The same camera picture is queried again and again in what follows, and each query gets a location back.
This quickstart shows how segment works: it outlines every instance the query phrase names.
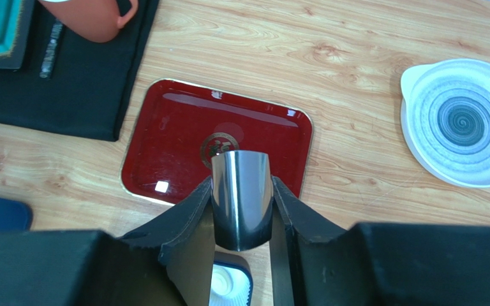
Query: black placemat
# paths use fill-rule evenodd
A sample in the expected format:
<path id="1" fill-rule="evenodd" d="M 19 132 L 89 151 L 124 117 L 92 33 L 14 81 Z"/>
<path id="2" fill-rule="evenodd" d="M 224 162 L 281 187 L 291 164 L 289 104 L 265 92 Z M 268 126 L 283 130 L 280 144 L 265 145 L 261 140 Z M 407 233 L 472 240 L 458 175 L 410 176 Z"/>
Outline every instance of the black placemat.
<path id="1" fill-rule="evenodd" d="M 118 0 L 122 11 L 128 0 Z M 39 77 L 54 17 L 36 5 L 22 68 L 0 69 L 0 123 L 116 141 L 158 0 L 139 0 L 136 16 L 108 43 L 65 29 L 51 80 Z"/>

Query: red tray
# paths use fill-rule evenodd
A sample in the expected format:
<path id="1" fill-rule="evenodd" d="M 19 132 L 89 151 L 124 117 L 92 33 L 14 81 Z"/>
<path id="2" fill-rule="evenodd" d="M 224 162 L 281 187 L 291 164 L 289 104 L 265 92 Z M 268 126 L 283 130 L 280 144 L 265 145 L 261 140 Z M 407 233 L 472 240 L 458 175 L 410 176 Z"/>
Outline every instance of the red tray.
<path id="1" fill-rule="evenodd" d="M 178 203 L 227 150 L 269 155 L 271 173 L 300 195 L 313 128 L 301 110 L 176 80 L 147 91 L 122 166 L 131 193 Z"/>

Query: orange mug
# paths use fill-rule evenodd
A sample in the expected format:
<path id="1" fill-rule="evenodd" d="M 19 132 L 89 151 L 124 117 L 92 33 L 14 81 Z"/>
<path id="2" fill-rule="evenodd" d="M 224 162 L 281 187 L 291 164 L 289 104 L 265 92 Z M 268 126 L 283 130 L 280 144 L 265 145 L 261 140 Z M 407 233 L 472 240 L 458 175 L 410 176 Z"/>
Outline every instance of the orange mug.
<path id="1" fill-rule="evenodd" d="M 116 0 L 39 0 L 56 18 L 87 40 L 112 40 L 137 12 L 138 0 L 121 16 Z"/>

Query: teal tray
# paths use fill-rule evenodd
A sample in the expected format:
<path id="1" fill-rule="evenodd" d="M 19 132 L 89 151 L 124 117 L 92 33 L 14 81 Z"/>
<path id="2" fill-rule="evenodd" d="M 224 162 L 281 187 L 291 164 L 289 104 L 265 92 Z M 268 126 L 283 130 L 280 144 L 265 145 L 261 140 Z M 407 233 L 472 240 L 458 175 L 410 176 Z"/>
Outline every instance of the teal tray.
<path id="1" fill-rule="evenodd" d="M 0 68 L 22 65 L 35 0 L 0 0 Z"/>

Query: white object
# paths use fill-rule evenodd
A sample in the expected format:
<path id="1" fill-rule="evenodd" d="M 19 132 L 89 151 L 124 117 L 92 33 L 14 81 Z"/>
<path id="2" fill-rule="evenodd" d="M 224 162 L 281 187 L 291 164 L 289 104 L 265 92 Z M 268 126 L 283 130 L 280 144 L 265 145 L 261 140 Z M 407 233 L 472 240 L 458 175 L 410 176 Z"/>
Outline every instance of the white object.
<path id="1" fill-rule="evenodd" d="M 156 186 L 154 186 L 154 190 L 158 191 L 159 193 L 165 193 L 166 191 L 168 191 L 169 185 L 170 185 L 170 183 L 165 182 L 163 180 L 159 180 L 156 183 Z"/>
<path id="2" fill-rule="evenodd" d="M 251 281 L 240 269 L 213 265 L 209 306 L 247 306 Z"/>
<path id="3" fill-rule="evenodd" d="M 401 123 L 417 161 L 463 187 L 490 187 L 490 64 L 453 59 L 401 78 Z"/>

